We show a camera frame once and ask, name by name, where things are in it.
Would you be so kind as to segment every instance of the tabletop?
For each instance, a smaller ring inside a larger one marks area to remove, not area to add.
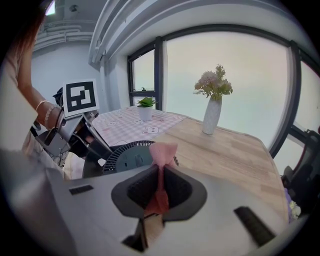
[[[101,114],[93,125],[110,146],[137,140],[177,143],[180,166],[238,184],[288,221],[284,187],[261,140],[220,127],[207,135],[201,121],[159,110],[153,110],[152,121],[142,122],[136,112],[137,107],[129,107]],[[82,172],[84,160],[77,163]]]

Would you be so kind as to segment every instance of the chair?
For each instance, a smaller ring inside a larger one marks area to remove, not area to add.
[[[301,158],[292,170],[287,166],[281,177],[291,199],[310,213],[320,197],[320,135],[313,130],[307,132]]]

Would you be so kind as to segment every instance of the wooden table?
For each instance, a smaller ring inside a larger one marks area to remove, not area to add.
[[[277,167],[256,137],[217,127],[202,132],[202,122],[186,118],[154,141],[177,143],[179,165],[227,179],[252,192],[288,221],[285,191]]]

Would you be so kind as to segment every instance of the potted plant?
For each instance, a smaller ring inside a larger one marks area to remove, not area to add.
[[[138,112],[142,121],[149,121],[152,119],[152,107],[156,103],[152,97],[145,97],[138,101]]]
[[[213,134],[217,127],[222,107],[222,96],[232,94],[233,92],[231,83],[227,79],[224,79],[225,75],[226,71],[224,67],[218,64],[215,67],[215,72],[204,72],[194,86],[194,94],[206,95],[207,98],[210,97],[202,127],[202,131],[208,135]]]

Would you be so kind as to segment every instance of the woman's arm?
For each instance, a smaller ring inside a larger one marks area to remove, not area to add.
[[[21,54],[21,63],[17,76],[18,81],[18,89],[26,98],[26,100],[31,104],[31,106],[36,109],[38,104],[41,101],[44,101],[45,98],[32,87],[31,82],[31,61],[32,61],[32,53],[33,53],[34,44],[31,47],[25,49]],[[43,126],[45,125],[45,118],[48,109],[53,104],[50,102],[43,102],[37,109],[38,117],[37,120]],[[60,110],[58,108],[54,108],[47,122],[47,129],[51,129],[55,126]]]

